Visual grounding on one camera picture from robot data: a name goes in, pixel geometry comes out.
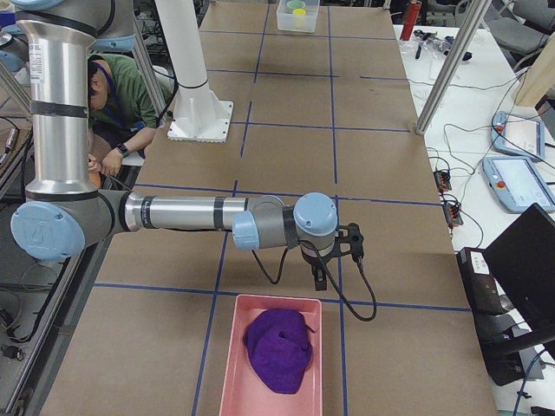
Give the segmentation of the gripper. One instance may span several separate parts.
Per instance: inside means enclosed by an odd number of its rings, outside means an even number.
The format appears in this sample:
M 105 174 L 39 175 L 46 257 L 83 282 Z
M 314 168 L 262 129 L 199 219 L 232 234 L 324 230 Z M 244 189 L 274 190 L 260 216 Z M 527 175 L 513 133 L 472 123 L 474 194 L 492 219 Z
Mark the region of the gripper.
M 303 259 L 311 266 L 315 290 L 326 290 L 326 275 L 329 273 L 327 264 L 338 256 L 337 243 L 319 250 L 312 242 L 301 242 L 300 248 Z

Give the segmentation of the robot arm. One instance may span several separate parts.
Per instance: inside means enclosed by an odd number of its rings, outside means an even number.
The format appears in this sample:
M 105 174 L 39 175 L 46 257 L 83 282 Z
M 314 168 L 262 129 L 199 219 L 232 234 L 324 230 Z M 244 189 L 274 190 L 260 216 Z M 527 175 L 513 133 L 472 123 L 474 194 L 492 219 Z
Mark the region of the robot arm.
M 319 192 L 294 205 L 279 198 L 142 196 L 98 189 L 88 176 L 88 51 L 129 31 L 129 1 L 17 1 L 29 41 L 36 176 L 10 220 L 30 256 L 61 261 L 103 238 L 140 229 L 228 231 L 242 250 L 299 247 L 316 289 L 340 254 L 336 207 Z

